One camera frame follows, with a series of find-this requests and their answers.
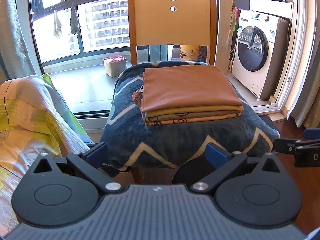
stack of folded towels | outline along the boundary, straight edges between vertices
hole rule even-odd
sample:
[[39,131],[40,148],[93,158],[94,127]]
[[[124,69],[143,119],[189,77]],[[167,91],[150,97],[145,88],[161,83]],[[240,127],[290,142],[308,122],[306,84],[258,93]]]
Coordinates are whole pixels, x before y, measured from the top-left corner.
[[239,117],[239,99],[220,68],[187,65],[146,68],[133,93],[147,126]]

yellow bucket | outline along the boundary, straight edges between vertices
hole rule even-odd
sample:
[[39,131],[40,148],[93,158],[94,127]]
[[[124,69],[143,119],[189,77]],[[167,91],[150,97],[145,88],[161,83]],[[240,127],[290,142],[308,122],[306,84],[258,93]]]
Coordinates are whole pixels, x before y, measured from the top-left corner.
[[180,45],[180,59],[183,61],[197,61],[200,46]]

washing machine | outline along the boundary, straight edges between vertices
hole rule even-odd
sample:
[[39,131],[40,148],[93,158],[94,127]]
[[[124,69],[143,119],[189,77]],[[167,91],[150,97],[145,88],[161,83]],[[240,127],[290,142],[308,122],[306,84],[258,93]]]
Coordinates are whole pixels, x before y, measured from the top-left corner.
[[273,15],[241,10],[232,75],[258,101],[269,100],[283,67],[289,22]]

navy blanket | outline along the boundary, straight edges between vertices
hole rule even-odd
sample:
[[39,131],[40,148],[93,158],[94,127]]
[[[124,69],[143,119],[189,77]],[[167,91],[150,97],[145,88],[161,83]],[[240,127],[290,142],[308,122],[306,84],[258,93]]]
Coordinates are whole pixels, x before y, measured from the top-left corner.
[[101,142],[108,145],[108,162],[103,169],[111,176],[110,166],[118,171],[132,167],[177,168],[203,154],[213,142],[229,152],[242,151],[259,157],[272,149],[279,137],[244,101],[241,117],[207,122],[145,126],[139,108],[131,101],[132,94],[142,85],[146,67],[190,65],[201,62],[153,62],[132,66],[117,79],[113,103]]

chair leg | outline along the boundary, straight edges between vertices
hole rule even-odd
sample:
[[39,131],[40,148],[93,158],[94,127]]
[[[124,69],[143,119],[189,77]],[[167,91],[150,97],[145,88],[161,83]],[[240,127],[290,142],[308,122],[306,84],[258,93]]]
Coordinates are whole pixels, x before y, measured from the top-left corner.
[[131,167],[130,170],[135,184],[142,184],[138,168]]

